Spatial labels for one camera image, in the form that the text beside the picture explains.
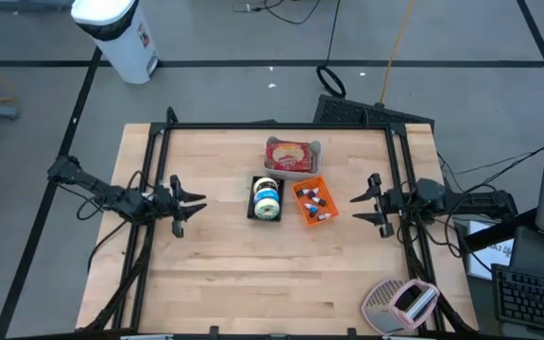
trash can lid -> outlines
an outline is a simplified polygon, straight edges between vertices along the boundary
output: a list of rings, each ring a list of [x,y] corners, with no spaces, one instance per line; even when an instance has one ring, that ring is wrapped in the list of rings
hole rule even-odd
[[[128,12],[136,0],[76,0],[71,16],[78,24],[113,24]]]

plastic container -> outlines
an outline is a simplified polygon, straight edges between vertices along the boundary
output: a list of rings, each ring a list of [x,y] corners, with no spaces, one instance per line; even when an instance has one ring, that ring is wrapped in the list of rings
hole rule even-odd
[[[282,180],[282,179],[272,178],[273,180],[276,181],[276,184],[279,187],[279,190],[278,190],[278,193],[279,193],[279,214],[276,217],[274,217],[272,219],[267,219],[267,220],[257,218],[257,216],[255,215],[255,212],[254,212],[255,205],[253,204],[253,197],[255,196],[255,193],[253,192],[253,185],[255,185],[256,181],[258,181],[259,179],[262,179],[262,178],[264,178],[264,176],[253,176],[253,179],[251,180],[251,185],[249,186],[249,191],[250,191],[249,205],[248,205],[248,208],[246,209],[246,218],[253,219],[253,220],[258,220],[258,221],[264,221],[264,222],[280,222],[281,217],[282,217],[282,194],[284,193],[284,180]]]
[[[124,81],[150,80],[159,56],[138,0],[76,0],[71,16]]]
[[[275,136],[271,136],[268,138],[266,144],[268,145],[271,143],[279,143],[279,142],[283,142],[283,141],[276,138]],[[265,172],[268,174],[269,177],[275,178],[275,179],[287,179],[287,180],[299,181],[299,180],[314,178],[320,175],[320,169],[322,168],[322,145],[320,144],[319,141],[310,142],[310,150],[312,151],[312,154],[314,155],[314,159],[312,161],[312,164],[314,166],[314,171],[312,173],[301,173],[301,172],[269,169],[265,166],[265,161],[263,162],[263,168],[265,169]]]
[[[316,197],[324,199],[327,202],[326,205],[324,206],[317,205],[307,195],[303,195],[301,197],[298,196],[298,192],[303,189],[313,190],[315,188],[318,188],[318,193],[316,194]],[[325,183],[325,180],[321,176],[318,176],[316,178],[310,178],[302,182],[293,184],[293,195],[295,195],[295,200],[297,204],[299,205],[299,209],[301,213],[303,214],[303,217],[306,220],[306,224],[310,227],[317,225],[318,223],[327,221],[330,218],[339,216],[339,210],[337,209],[335,202],[332,200],[331,193],[329,192],[329,188],[327,188],[327,184]],[[304,206],[305,203],[316,205],[316,207],[318,208],[318,212],[316,213],[316,216],[310,217],[310,211]],[[324,219],[322,221],[319,221],[318,216],[325,213],[330,213],[331,217]]]

paper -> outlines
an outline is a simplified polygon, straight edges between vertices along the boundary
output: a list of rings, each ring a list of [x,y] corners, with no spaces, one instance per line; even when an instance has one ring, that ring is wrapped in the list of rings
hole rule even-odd
[[[487,224],[469,221],[469,230],[467,234],[472,234],[480,230],[488,228]],[[514,240],[508,240],[496,245],[489,246],[485,249],[478,250],[475,254],[482,260],[484,264],[490,267],[491,264],[509,265],[511,259],[511,250],[513,249]],[[492,280],[492,274],[487,271],[473,255],[467,255],[467,274],[485,280]]]

wooden table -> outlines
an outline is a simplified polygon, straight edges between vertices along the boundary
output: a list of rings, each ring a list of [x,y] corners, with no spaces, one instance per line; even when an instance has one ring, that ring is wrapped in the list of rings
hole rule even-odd
[[[148,129],[125,127],[112,183],[125,186],[141,168]],[[407,130],[417,178],[442,182],[430,127],[410,125]],[[306,227],[286,185],[279,224],[246,219],[251,176],[264,174],[264,143],[271,135],[322,143],[322,174],[340,216]],[[400,142],[395,141],[400,177],[406,179]],[[140,332],[206,333],[217,325],[222,333],[345,334],[355,327],[359,334],[373,334],[360,312],[366,293],[382,279],[408,279],[404,250],[396,238],[382,239],[372,224],[351,217],[372,211],[371,202],[349,200],[365,191],[373,172],[381,174],[384,190],[392,187],[382,131],[173,130],[164,178],[178,174],[185,190],[207,195],[208,207],[184,224],[183,239],[172,235],[169,219],[158,222]],[[120,222],[115,213],[105,213],[99,238]],[[397,228],[398,220],[392,222]],[[78,327],[92,321],[117,288],[128,230],[93,259]],[[439,224],[430,230],[444,240]],[[440,290],[477,328],[461,260],[445,246],[430,247]],[[130,292],[125,325],[133,298]]]

orange plastic tray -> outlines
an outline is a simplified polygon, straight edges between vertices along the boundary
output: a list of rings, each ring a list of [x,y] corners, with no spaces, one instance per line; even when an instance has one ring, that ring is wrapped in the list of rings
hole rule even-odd
[[[316,194],[316,197],[324,199],[327,202],[325,206],[320,206],[316,204],[307,195],[298,197],[298,191],[301,191],[303,189],[313,190],[315,188],[318,188],[318,194]],[[331,193],[329,192],[329,188],[327,188],[327,184],[325,183],[325,180],[320,176],[293,184],[293,195],[295,196],[295,200],[297,204],[299,205],[301,214],[303,214],[303,217],[305,218],[306,224],[308,226],[314,226],[330,218],[339,216],[339,210],[337,209],[337,206],[335,206],[335,202],[332,200]],[[318,212],[316,213],[316,216],[310,217],[310,211],[304,206],[305,203],[316,205],[316,207],[318,208]],[[331,217],[324,219],[322,221],[319,221],[318,216],[325,213],[330,213]]]

